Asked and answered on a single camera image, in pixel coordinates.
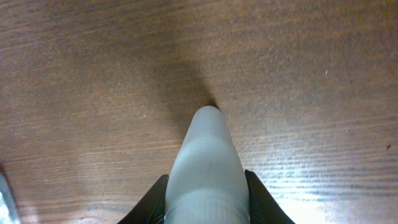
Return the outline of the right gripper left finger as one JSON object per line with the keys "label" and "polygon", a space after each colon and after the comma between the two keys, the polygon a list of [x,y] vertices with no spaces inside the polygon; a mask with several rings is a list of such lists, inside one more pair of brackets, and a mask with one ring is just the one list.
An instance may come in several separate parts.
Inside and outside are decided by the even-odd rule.
{"label": "right gripper left finger", "polygon": [[169,176],[160,176],[134,208],[118,224],[163,224]]}

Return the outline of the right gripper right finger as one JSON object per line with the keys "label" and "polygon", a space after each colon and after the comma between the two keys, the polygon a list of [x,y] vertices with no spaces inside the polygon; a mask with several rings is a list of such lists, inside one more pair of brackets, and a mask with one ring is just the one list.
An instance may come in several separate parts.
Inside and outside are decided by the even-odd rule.
{"label": "right gripper right finger", "polygon": [[259,177],[245,170],[249,190],[250,224],[294,224],[266,189]]}

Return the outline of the white lotion bottle clear cap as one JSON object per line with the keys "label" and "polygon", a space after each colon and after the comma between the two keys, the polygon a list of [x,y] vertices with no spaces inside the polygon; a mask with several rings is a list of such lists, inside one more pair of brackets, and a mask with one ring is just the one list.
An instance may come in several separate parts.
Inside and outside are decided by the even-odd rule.
{"label": "white lotion bottle clear cap", "polygon": [[249,223],[244,169],[223,115],[204,106],[194,115],[165,194],[166,223]]}

